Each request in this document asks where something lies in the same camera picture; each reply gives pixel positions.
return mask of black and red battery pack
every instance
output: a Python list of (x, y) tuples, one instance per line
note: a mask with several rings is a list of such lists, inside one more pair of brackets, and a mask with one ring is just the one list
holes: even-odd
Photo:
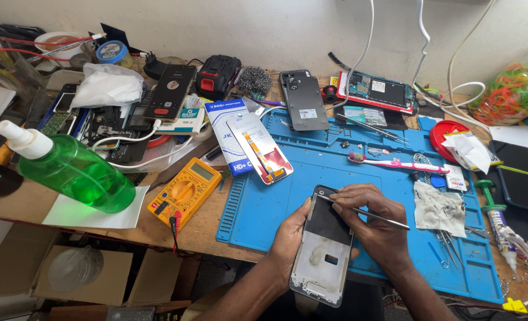
[(231, 90), (242, 63), (236, 57), (213, 55), (197, 73), (198, 93), (210, 100), (223, 100)]

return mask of cut-out opening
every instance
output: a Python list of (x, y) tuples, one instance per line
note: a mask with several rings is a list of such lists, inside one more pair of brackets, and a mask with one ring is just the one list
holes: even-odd
[(325, 261), (326, 261), (327, 263), (331, 263), (331, 264), (333, 264), (333, 265), (337, 265), (337, 261), (338, 261), (338, 259), (337, 259), (336, 257), (332, 257), (332, 256), (329, 255), (329, 254), (326, 254), (326, 255), (325, 255)]

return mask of right hand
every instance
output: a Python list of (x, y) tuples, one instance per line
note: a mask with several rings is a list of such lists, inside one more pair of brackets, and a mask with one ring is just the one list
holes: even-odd
[(383, 271), (389, 273), (413, 267), (408, 253), (407, 231), (377, 220), (368, 224), (350, 209), (367, 206), (384, 218), (406, 224), (407, 215), (401, 203), (386, 198), (373, 184), (348, 185), (330, 198), (335, 201), (333, 209), (353, 229), (367, 254)]

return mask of green spray bottle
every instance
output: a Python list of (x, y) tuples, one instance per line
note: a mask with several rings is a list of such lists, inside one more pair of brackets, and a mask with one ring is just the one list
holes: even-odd
[(18, 172), (41, 185), (105, 213), (117, 213), (133, 201), (135, 186), (95, 152), (70, 135), (45, 136), (8, 120), (0, 134), (22, 157)]

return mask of plastic bag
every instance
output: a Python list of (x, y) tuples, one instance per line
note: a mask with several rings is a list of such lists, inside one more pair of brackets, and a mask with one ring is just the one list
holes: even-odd
[(84, 75), (72, 108), (124, 106), (141, 100), (143, 77), (134, 70), (115, 64), (86, 63)]

